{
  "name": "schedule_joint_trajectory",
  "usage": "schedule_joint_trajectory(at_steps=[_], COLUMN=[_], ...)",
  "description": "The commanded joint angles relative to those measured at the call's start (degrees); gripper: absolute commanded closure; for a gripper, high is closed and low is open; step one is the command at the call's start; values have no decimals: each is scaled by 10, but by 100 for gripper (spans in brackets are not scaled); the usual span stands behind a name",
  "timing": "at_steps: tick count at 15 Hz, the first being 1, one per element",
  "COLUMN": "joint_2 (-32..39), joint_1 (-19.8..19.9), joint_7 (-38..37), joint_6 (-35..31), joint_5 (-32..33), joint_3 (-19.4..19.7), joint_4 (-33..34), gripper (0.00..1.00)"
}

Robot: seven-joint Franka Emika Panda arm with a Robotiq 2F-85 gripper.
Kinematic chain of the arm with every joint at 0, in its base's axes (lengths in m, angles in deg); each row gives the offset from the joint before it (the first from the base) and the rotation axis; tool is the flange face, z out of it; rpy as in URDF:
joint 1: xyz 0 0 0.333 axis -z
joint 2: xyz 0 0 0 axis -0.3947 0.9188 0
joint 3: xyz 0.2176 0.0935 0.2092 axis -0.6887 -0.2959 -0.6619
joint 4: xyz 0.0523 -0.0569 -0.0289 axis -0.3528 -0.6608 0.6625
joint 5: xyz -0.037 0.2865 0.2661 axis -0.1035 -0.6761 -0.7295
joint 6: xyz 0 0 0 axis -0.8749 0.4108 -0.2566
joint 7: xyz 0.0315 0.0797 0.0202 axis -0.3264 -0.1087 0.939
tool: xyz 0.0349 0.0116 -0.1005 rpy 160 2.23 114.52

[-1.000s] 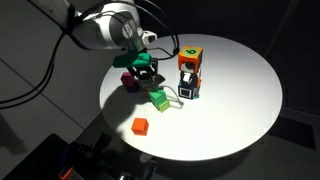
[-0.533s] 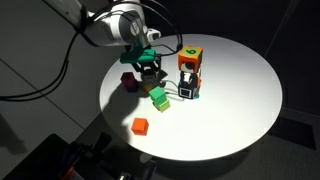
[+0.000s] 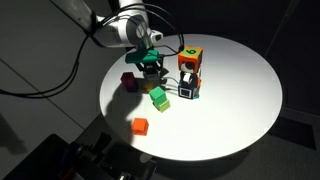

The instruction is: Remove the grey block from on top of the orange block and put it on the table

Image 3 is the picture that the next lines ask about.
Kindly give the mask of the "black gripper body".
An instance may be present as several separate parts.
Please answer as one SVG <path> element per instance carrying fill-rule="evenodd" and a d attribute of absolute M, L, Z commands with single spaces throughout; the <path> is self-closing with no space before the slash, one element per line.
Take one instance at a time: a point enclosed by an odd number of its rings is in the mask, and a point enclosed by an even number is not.
<path fill-rule="evenodd" d="M 139 71 L 145 73 L 157 73 L 163 69 L 163 59 L 157 60 L 141 60 L 136 64 Z"/>

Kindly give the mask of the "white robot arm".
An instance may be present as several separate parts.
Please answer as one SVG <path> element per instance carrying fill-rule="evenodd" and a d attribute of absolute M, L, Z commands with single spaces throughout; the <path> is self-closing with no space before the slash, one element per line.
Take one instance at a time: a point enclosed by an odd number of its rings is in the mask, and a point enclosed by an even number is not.
<path fill-rule="evenodd" d="M 118 0 L 108 16 L 98 16 L 84 0 L 50 0 L 103 48 L 135 47 L 140 54 L 154 47 L 163 34 L 152 30 L 143 0 Z"/>

